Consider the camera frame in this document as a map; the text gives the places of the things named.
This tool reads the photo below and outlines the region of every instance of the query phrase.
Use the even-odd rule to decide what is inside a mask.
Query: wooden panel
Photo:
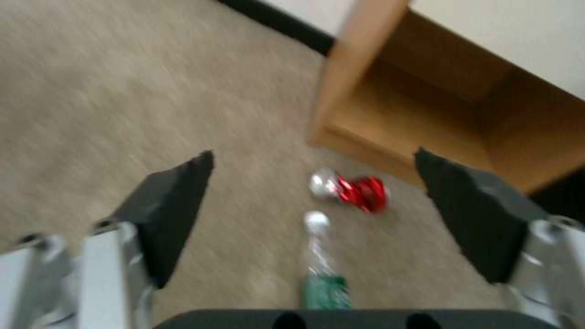
[[[481,105],[498,174],[530,193],[585,164],[585,102],[517,71]]]
[[[353,90],[369,68],[407,5],[408,0],[361,0],[355,4],[325,63],[310,139],[319,136],[333,106]]]
[[[513,66],[411,11],[381,58],[462,100],[483,99]]]
[[[361,143],[352,136],[347,136],[331,129],[324,129],[319,136],[318,145],[334,149],[341,154],[365,162],[375,169],[384,170],[415,186],[425,188],[413,165],[408,165],[366,143]]]
[[[393,66],[375,65],[338,105],[329,127],[414,167],[421,146],[468,166],[492,170],[470,107]]]

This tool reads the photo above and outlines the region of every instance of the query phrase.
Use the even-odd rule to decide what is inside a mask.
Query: crushed soda can
[[[382,212],[390,198],[388,188],[376,176],[347,180],[329,168],[319,169],[311,176],[309,189],[316,197],[353,204],[367,213]]]

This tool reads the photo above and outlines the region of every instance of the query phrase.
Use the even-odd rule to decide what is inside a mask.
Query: bottle cap
[[[309,233],[320,233],[329,228],[329,219],[320,211],[309,211],[305,214],[305,226]]]

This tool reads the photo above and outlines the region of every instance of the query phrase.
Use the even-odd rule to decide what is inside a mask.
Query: black gripper pad
[[[548,214],[492,173],[421,148],[417,170],[461,252],[490,283],[506,282],[532,220]]]
[[[173,274],[213,168],[213,154],[205,151],[175,168],[152,173],[112,214],[136,225],[146,267],[158,288]]]

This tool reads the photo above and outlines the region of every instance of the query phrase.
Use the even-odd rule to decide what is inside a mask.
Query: black baseboard
[[[335,38],[258,0],[218,0],[256,22],[266,25],[327,56]]]

